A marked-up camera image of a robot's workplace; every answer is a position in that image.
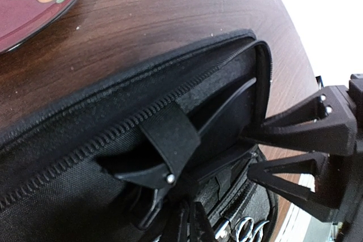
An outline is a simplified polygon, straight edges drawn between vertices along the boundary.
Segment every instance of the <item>screw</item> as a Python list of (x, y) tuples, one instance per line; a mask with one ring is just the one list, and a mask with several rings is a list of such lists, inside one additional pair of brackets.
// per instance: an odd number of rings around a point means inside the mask
[(327, 111), (327, 114), (330, 114), (330, 113), (332, 113), (332, 112), (333, 112), (333, 108), (331, 108), (330, 106), (327, 106), (327, 107), (325, 108), (325, 110)]
[(168, 184), (173, 184), (175, 181), (175, 176), (173, 174), (169, 174), (167, 177), (166, 177), (166, 182)]

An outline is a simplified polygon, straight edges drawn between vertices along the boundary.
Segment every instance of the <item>brown wood surface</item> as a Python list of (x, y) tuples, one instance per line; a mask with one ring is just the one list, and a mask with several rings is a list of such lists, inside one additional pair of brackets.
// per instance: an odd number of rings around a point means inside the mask
[[(0, 55), (0, 129), (118, 69), (240, 28), (253, 29), (272, 49), (268, 115), (317, 90), (281, 0), (79, 0), (60, 20)], [(269, 159), (293, 154), (264, 151)], [(288, 205), (281, 201), (278, 226)]]

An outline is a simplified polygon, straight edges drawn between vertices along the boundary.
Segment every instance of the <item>black case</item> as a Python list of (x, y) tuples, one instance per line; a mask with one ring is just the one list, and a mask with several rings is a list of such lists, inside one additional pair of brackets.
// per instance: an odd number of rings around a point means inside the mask
[(0, 134), (0, 241), (150, 241), (185, 196), (203, 204), (213, 228), (229, 211), (229, 228), (245, 215), (268, 218), (268, 241), (277, 198), (247, 180), (264, 157), (239, 134), (264, 120), (270, 79), (267, 44), (237, 31), (17, 122)]

